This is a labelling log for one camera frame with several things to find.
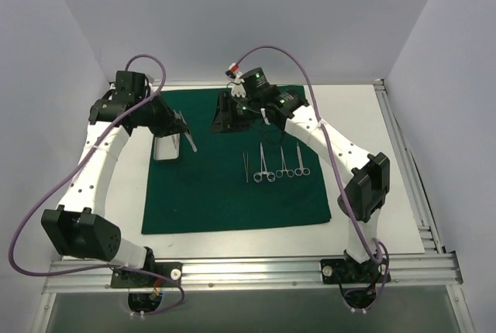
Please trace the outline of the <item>silver tweezers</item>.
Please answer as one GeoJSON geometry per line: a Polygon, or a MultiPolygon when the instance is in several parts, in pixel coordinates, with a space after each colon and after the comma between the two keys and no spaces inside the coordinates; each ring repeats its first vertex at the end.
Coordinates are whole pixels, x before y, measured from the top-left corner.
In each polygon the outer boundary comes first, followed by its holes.
{"type": "Polygon", "coordinates": [[[174,149],[176,151],[178,151],[180,148],[181,137],[179,134],[177,134],[177,135],[174,135],[172,139],[173,139],[174,149]]]}
{"type": "Polygon", "coordinates": [[[183,134],[185,136],[185,138],[187,139],[187,141],[190,143],[190,146],[191,146],[192,151],[194,153],[196,153],[198,151],[197,146],[195,144],[195,141],[193,140],[193,136],[191,134],[190,127],[186,123],[182,112],[181,111],[175,112],[175,117],[177,118],[178,123],[179,123],[179,126],[178,126],[179,133],[181,133],[181,134],[183,134]]]}
{"type": "Polygon", "coordinates": [[[249,165],[249,153],[247,151],[243,151],[243,166],[245,170],[245,180],[248,184],[250,182],[250,165],[249,165]]]}

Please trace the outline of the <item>silver metal instrument tray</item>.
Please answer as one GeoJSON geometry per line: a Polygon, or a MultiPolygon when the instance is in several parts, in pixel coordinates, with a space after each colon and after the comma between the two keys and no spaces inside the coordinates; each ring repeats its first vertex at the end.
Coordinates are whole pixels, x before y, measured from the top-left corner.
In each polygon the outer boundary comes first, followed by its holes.
{"type": "Polygon", "coordinates": [[[178,151],[174,149],[173,136],[154,137],[153,138],[153,159],[156,161],[170,161],[179,157],[180,148],[178,151]]]}

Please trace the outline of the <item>green surgical cloth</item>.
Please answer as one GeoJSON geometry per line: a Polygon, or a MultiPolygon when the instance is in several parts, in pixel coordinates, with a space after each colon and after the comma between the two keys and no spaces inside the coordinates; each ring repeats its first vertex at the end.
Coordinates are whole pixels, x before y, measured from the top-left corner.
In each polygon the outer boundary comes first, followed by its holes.
{"type": "Polygon", "coordinates": [[[256,124],[245,132],[212,134],[217,89],[165,91],[162,96],[181,111],[198,148],[186,138],[175,160],[150,160],[142,233],[165,235],[317,225],[331,210],[319,157],[302,142],[275,127],[256,124]],[[298,166],[300,144],[307,177],[256,183],[263,143],[267,169],[281,168],[283,146],[288,169],[298,166]],[[250,182],[245,180],[243,151],[249,153],[250,182]]]}

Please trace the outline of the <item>silver curved hemostat forceps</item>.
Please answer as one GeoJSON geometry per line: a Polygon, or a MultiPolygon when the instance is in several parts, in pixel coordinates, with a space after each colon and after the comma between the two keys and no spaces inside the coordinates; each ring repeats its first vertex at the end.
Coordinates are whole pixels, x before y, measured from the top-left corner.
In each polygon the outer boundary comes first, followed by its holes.
{"type": "Polygon", "coordinates": [[[267,163],[266,163],[266,159],[265,159],[265,155],[264,155],[264,146],[263,146],[263,143],[260,143],[260,169],[257,172],[260,172],[263,170],[269,171],[267,169],[267,163]]]}

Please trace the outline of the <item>silver straight hemostat forceps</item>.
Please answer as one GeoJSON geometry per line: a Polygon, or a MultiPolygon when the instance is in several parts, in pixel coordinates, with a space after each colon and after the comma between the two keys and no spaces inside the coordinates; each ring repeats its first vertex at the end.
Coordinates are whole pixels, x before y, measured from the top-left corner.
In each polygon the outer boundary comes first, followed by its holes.
{"type": "Polygon", "coordinates": [[[281,168],[275,172],[276,178],[282,178],[282,177],[292,178],[295,175],[295,172],[291,169],[288,169],[287,167],[283,146],[280,146],[280,153],[281,153],[281,168]]]}

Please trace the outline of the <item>silver surgical scissors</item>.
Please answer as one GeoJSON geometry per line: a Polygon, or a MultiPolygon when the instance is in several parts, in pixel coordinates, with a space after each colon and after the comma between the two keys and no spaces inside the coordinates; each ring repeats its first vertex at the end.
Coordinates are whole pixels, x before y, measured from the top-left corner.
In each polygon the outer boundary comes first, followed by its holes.
{"type": "Polygon", "coordinates": [[[298,166],[294,169],[294,175],[297,177],[307,177],[311,174],[311,170],[304,165],[303,155],[301,152],[300,144],[296,143],[296,153],[298,159],[298,166]]]}

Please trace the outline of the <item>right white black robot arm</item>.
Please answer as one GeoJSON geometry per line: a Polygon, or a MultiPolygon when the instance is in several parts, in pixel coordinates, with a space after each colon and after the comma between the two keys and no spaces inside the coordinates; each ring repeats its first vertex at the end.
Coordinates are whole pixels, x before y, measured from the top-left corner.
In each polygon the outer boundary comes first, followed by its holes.
{"type": "Polygon", "coordinates": [[[315,100],[293,89],[270,84],[257,67],[243,73],[238,64],[226,71],[231,84],[217,98],[212,133],[248,130],[256,121],[273,125],[305,144],[332,168],[339,189],[337,203],[348,217],[345,274],[355,281],[381,263],[385,247],[377,236],[379,211],[390,190],[391,162],[347,139],[318,113],[315,100]]]}

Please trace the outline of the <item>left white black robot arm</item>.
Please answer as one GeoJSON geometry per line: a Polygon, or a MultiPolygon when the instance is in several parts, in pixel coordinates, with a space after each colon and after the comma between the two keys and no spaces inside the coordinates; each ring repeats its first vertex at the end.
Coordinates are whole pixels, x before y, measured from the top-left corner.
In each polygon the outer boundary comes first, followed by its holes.
{"type": "Polygon", "coordinates": [[[115,165],[138,127],[149,129],[158,139],[191,134],[180,112],[161,96],[152,96],[145,74],[120,70],[115,87],[90,109],[81,169],[57,208],[43,212],[41,224],[62,256],[129,267],[129,278],[147,286],[157,275],[150,249],[124,239],[120,228],[105,218],[115,165]]]}

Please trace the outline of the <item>back aluminium rail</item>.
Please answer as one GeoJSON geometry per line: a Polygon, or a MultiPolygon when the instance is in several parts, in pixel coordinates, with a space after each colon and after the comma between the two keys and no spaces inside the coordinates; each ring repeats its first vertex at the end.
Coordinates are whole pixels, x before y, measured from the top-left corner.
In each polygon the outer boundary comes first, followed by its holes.
{"type": "MultiPolygon", "coordinates": [[[[272,84],[280,84],[280,85],[306,85],[307,81],[305,79],[300,80],[289,80],[284,79],[282,77],[271,78],[269,80],[272,84]]],[[[332,79],[332,80],[323,80],[323,79],[310,79],[311,85],[359,85],[359,84],[379,84],[381,79],[332,79]]],[[[165,87],[193,87],[193,88],[201,88],[201,87],[214,87],[214,88],[224,88],[229,81],[227,79],[220,81],[167,81],[165,83],[165,87]]]]}

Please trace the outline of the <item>aluminium rail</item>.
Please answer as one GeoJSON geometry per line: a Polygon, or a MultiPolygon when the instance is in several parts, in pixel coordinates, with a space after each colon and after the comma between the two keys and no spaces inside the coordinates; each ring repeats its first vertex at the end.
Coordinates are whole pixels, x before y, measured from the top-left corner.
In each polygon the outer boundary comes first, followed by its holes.
{"type": "MultiPolygon", "coordinates": [[[[179,259],[181,286],[186,292],[220,290],[313,290],[337,288],[325,284],[334,274],[323,270],[323,256],[276,258],[179,259]]],[[[393,255],[389,287],[460,285],[463,277],[454,254],[393,255]]],[[[42,291],[55,293],[150,292],[152,286],[114,288],[108,268],[49,276],[42,291]]]]}
{"type": "Polygon", "coordinates": [[[423,245],[424,250],[439,254],[446,253],[414,156],[391,108],[384,79],[376,79],[374,91],[416,225],[420,232],[429,233],[428,238],[422,240],[423,243],[429,243],[429,245],[423,245]]]}
{"type": "MultiPolygon", "coordinates": [[[[282,77],[271,78],[269,80],[272,84],[280,84],[280,85],[306,85],[307,81],[305,79],[300,80],[289,80],[284,79],[282,77]]],[[[332,79],[332,80],[323,80],[323,79],[310,79],[311,85],[359,85],[359,84],[379,84],[381,79],[332,79]]],[[[193,87],[193,88],[201,88],[201,87],[214,87],[214,88],[224,88],[229,81],[227,79],[220,81],[167,81],[165,83],[165,87],[193,87]]]]}

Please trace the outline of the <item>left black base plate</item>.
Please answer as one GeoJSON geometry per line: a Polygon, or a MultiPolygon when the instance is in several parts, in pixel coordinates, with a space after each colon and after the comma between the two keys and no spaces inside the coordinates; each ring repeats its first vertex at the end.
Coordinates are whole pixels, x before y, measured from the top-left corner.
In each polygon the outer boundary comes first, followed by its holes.
{"type": "Polygon", "coordinates": [[[126,271],[116,269],[112,273],[110,287],[115,289],[138,289],[159,287],[175,287],[181,284],[183,263],[158,262],[150,268],[146,268],[146,273],[136,271],[126,271]]]}

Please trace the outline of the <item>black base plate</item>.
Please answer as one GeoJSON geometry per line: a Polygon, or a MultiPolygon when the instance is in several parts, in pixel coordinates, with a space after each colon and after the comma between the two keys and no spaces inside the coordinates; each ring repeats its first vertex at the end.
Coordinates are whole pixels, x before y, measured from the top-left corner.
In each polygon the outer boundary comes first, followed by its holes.
{"type": "Polygon", "coordinates": [[[126,271],[116,269],[112,273],[110,287],[115,289],[138,289],[159,287],[175,287],[181,284],[183,263],[158,262],[150,268],[146,268],[146,273],[136,271],[126,271]]]}
{"type": "Polygon", "coordinates": [[[371,260],[357,263],[346,258],[320,260],[322,282],[329,285],[345,284],[374,284],[386,280],[391,281],[391,275],[385,275],[385,262],[377,265],[371,260]]]}

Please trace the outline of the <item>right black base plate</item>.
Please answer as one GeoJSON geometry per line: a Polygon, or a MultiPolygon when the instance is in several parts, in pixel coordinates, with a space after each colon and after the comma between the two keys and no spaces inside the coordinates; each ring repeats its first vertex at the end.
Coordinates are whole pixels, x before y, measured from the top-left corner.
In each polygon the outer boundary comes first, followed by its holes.
{"type": "Polygon", "coordinates": [[[357,263],[346,258],[320,260],[322,282],[329,285],[345,284],[374,284],[386,280],[391,281],[391,275],[385,275],[385,262],[377,265],[371,260],[357,263]]]}

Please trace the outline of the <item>right aluminium rail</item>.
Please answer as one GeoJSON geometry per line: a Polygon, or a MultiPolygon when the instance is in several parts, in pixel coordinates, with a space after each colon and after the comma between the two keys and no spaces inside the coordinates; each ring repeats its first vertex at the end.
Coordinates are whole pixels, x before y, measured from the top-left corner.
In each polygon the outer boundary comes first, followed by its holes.
{"type": "Polygon", "coordinates": [[[391,108],[384,79],[376,79],[374,91],[416,225],[420,232],[429,233],[428,238],[422,240],[423,243],[429,243],[429,245],[423,245],[424,250],[439,254],[446,253],[414,156],[391,108]]]}

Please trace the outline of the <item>front aluminium rail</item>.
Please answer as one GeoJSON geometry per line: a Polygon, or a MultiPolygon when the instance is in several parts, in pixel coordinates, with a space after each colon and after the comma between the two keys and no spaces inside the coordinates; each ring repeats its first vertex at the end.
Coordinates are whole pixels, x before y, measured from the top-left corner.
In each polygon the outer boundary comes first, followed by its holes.
{"type": "MultiPolygon", "coordinates": [[[[334,274],[323,270],[323,256],[276,258],[179,259],[181,286],[186,292],[220,290],[313,290],[337,288],[325,284],[334,274]]],[[[463,277],[454,254],[393,255],[389,287],[460,285],[463,277]]],[[[42,291],[55,293],[150,292],[152,286],[114,288],[108,268],[49,276],[42,291]]]]}

